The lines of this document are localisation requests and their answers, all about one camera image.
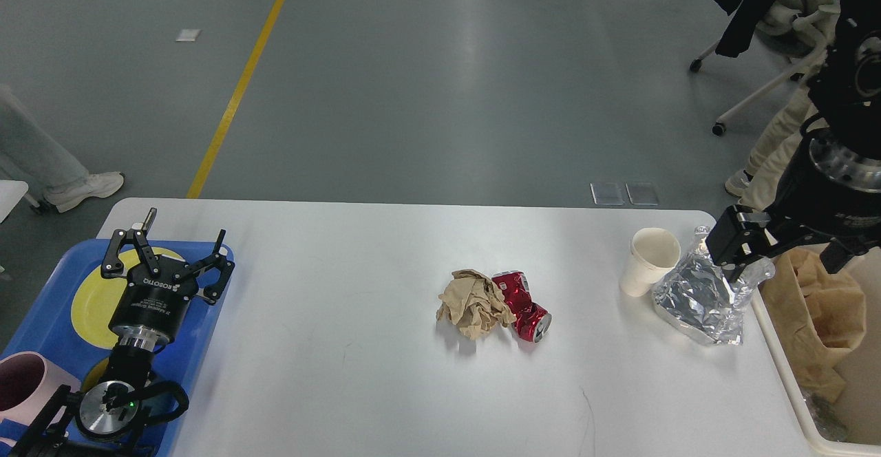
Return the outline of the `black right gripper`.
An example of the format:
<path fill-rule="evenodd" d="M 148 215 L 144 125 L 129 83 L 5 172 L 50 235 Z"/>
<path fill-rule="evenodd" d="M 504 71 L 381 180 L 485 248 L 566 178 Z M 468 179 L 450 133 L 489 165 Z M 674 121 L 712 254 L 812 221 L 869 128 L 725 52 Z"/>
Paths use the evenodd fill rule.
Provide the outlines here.
<path fill-rule="evenodd" d="M 803 135 L 767 211 L 729 206 L 705 238 L 729 284 L 762 257 L 818 243 L 818 233 L 834 237 L 819 253 L 828 274 L 879 247 L 878 135 L 855 149 L 834 134 Z"/>

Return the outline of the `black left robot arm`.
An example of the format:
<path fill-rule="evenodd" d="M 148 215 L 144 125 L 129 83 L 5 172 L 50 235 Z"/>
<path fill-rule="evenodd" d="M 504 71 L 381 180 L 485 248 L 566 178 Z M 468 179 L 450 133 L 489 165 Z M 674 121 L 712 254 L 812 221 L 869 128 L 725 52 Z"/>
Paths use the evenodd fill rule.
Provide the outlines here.
<path fill-rule="evenodd" d="M 2 353 L 3 456 L 167 456 L 234 270 L 156 217 L 64 254 Z"/>

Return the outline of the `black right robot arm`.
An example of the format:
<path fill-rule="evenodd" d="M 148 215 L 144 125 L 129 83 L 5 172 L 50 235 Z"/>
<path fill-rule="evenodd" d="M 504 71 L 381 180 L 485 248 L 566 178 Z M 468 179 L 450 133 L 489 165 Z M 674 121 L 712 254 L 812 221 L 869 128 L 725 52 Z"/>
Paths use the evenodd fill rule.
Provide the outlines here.
<path fill-rule="evenodd" d="M 817 112 L 772 199 L 727 207 L 705 239 L 729 284 L 797 246 L 824 244 L 830 274 L 879 246 L 879 0 L 840 0 L 835 41 L 807 83 Z"/>

